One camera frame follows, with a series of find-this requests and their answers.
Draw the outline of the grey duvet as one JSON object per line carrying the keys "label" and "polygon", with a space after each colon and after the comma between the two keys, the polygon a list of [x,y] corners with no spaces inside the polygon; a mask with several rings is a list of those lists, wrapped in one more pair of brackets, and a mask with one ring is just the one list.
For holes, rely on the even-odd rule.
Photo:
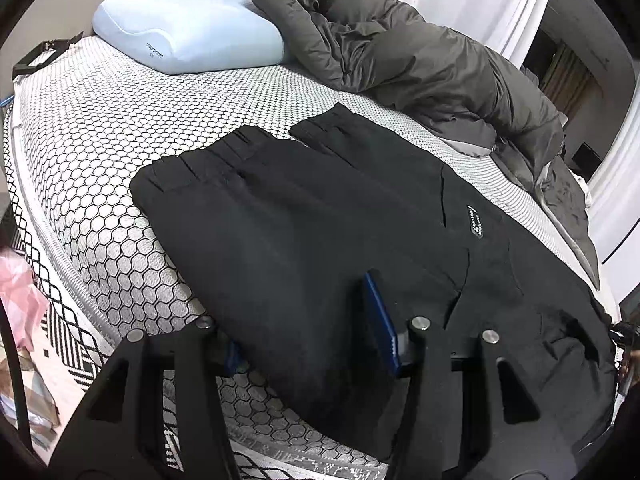
{"label": "grey duvet", "polygon": [[322,84],[398,110],[461,153],[491,157],[600,283],[585,192],[562,159],[561,114],[511,62],[400,0],[250,1]]}

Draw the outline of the brown striped curtain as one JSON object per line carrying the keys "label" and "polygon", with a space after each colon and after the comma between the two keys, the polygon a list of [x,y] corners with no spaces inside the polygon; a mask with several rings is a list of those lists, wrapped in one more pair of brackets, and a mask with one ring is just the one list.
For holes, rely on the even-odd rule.
{"label": "brown striped curtain", "polygon": [[541,81],[541,91],[556,109],[572,119],[585,101],[593,76],[580,57],[560,44]]}

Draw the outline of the pink cloth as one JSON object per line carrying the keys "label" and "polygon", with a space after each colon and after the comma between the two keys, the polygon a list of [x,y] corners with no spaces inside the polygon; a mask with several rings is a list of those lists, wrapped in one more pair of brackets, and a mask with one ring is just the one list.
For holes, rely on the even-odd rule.
{"label": "pink cloth", "polygon": [[9,247],[1,251],[1,301],[17,348],[34,350],[32,335],[49,309],[28,262]]}

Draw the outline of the hexagon pattern mattress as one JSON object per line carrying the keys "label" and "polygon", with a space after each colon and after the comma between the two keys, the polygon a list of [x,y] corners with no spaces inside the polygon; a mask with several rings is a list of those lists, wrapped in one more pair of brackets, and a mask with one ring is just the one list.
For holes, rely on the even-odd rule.
{"label": "hexagon pattern mattress", "polygon": [[[104,352],[132,330],[167,334],[209,314],[134,204],[130,182],[141,168],[207,148],[243,126],[286,140],[293,126],[337,105],[446,162],[562,260],[604,311],[553,224],[492,160],[465,156],[409,117],[292,68],[165,76],[88,37],[16,82],[6,122],[17,206],[72,295],[65,317],[79,338]],[[390,456],[379,460],[315,430],[247,363],[218,384],[237,445],[282,469],[382,477]]]}

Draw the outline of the black bedside tray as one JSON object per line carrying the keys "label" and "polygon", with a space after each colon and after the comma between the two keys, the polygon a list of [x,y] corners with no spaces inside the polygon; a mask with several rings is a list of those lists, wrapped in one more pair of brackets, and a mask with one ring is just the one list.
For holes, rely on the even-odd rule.
{"label": "black bedside tray", "polygon": [[80,32],[68,39],[44,40],[25,54],[12,68],[12,78],[30,76],[38,70],[49,66],[64,54],[71,46],[77,44],[84,36]]}

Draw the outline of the black pants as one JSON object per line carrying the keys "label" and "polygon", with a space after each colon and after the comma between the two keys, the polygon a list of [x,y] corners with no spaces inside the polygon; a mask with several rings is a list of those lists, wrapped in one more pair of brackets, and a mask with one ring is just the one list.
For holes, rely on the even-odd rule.
{"label": "black pants", "polygon": [[605,430],[615,370],[590,287],[446,162],[337,105],[279,140],[243,126],[130,182],[134,204],[206,311],[315,430],[390,456],[407,386],[361,301],[381,273],[405,318],[465,354],[485,328],[572,448]]}

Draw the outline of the light blue pillow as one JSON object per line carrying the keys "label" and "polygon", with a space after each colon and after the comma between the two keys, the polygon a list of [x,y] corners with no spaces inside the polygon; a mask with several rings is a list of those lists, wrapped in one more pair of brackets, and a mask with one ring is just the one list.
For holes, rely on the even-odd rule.
{"label": "light blue pillow", "polygon": [[250,0],[103,0],[92,28],[110,46],[167,75],[290,59],[276,25]]}

